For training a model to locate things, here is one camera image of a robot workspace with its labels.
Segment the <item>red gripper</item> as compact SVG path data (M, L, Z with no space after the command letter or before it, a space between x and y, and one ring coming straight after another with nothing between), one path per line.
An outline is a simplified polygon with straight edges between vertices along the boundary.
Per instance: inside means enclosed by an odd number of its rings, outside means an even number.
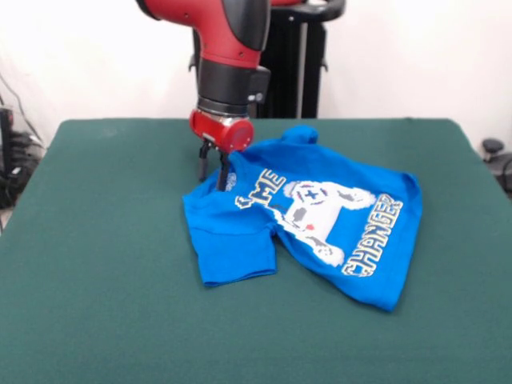
M228 154L242 151L252 143L254 138L252 122L248 118L227 118L196 109L190 115L190 128L200 139L204 140L198 153L198 180L206 179L208 153L212 143L221 151L217 190L225 190L230 172Z

